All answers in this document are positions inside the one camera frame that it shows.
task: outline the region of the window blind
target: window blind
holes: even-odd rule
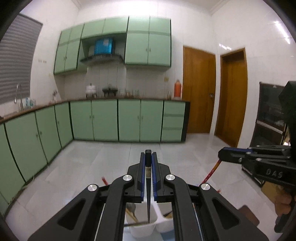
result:
[[[0,42],[0,104],[14,100],[18,83],[22,86],[22,97],[30,96],[32,61],[41,28],[41,23],[19,14],[3,36]]]

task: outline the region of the white floor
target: white floor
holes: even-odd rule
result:
[[[189,134],[184,144],[130,144],[74,141],[23,191],[9,211],[6,222],[25,241],[89,184],[111,183],[139,162],[146,149],[157,152],[158,162],[187,183],[199,185],[215,165],[218,151],[227,146],[217,137]],[[274,205],[242,172],[240,165],[221,163],[208,181],[236,208],[247,205],[260,220],[259,229],[275,241]],[[155,236],[145,240],[163,240]]]

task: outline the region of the brown countertop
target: brown countertop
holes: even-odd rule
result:
[[[6,121],[9,121],[11,119],[14,119],[16,117],[19,117],[19,116],[22,116],[22,115],[25,115],[25,114],[29,114],[33,111],[36,111],[36,110],[40,110],[40,109],[43,109],[43,108],[46,108],[46,107],[50,107],[50,106],[53,106],[53,105],[56,105],[56,104],[62,104],[62,103],[65,103],[65,102],[70,102],[70,101],[83,101],[83,100],[100,100],[100,99],[142,99],[142,100],[167,100],[167,99],[161,99],[161,98],[129,98],[129,97],[108,97],[108,98],[104,98],[104,97],[98,97],[98,98],[81,98],[81,99],[70,99],[70,100],[62,100],[62,101],[57,101],[55,103],[49,103],[49,104],[46,104],[46,105],[37,105],[35,107],[33,107],[32,109],[25,109],[23,111],[18,111],[18,112],[13,112],[13,113],[10,113],[8,115],[5,115],[3,116],[3,119],[0,119],[0,124],[6,122]],[[175,99],[172,99],[171,101],[177,101],[177,102],[185,102],[184,100],[175,100]]]

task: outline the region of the human hand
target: human hand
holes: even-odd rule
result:
[[[280,188],[277,188],[276,192],[277,196],[274,202],[276,214],[278,216],[288,214],[291,211],[290,203],[292,201],[292,196]]]

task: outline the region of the silver screw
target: silver screw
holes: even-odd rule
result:
[[[97,190],[97,185],[96,184],[91,184],[87,187],[87,189],[90,191],[90,192],[93,192],[95,190]]]
[[[173,174],[169,174],[165,177],[167,180],[172,181],[175,179],[175,176]]]
[[[200,187],[202,188],[202,190],[205,190],[205,191],[207,191],[211,188],[211,186],[207,183],[202,184]]]
[[[125,181],[130,181],[133,179],[133,177],[131,175],[124,175],[122,179]]]

